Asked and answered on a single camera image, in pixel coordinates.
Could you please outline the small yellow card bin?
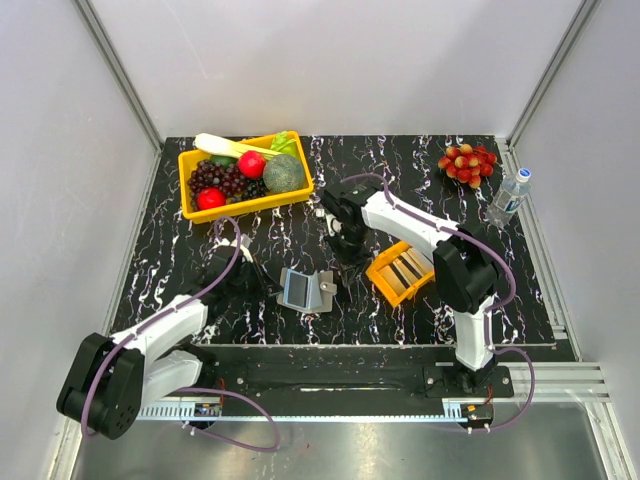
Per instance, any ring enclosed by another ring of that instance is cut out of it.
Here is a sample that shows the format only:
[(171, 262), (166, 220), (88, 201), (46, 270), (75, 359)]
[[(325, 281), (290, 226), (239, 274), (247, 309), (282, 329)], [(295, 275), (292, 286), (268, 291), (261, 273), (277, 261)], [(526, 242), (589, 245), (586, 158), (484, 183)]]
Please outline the small yellow card bin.
[(432, 263), (404, 241), (377, 255), (366, 275), (392, 307), (413, 298), (421, 287), (435, 280)]

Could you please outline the stack of credit cards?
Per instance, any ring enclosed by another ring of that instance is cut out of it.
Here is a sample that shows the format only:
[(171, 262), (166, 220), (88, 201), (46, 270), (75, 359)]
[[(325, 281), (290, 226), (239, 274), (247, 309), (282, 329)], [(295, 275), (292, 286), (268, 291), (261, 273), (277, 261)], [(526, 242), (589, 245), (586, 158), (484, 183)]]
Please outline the stack of credit cards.
[(393, 257), (390, 263), (380, 271), (393, 291), (400, 295), (419, 280), (433, 274), (433, 270), (424, 262), (418, 261), (409, 251)]

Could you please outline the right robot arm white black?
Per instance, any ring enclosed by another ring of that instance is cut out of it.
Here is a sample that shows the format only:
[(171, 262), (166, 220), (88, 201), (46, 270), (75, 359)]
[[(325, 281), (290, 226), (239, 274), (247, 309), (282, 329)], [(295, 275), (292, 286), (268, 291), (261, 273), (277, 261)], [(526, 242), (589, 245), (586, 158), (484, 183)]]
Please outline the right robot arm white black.
[(391, 194), (386, 181), (363, 174), (320, 191), (328, 227), (326, 241), (343, 269), (361, 269), (372, 257), (366, 241), (380, 231), (406, 242), (427, 259), (435, 273), (439, 298), (454, 313), (457, 388), (469, 396), (491, 382), (494, 361), (491, 315), (516, 293), (513, 272), (487, 245), (484, 230), (435, 217)]

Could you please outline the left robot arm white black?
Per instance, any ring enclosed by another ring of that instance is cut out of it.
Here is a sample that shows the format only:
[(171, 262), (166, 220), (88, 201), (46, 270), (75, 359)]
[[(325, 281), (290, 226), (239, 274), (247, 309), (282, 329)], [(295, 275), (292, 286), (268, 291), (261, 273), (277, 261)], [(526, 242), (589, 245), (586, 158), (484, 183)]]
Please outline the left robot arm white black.
[(190, 344), (216, 301), (259, 286), (261, 269), (245, 245), (232, 242), (215, 256), (213, 278), (197, 293), (177, 295), (138, 325), (80, 343), (56, 400), (56, 410), (83, 433), (115, 440), (174, 393), (187, 395), (174, 418), (213, 420), (228, 399), (217, 381), (216, 358)]

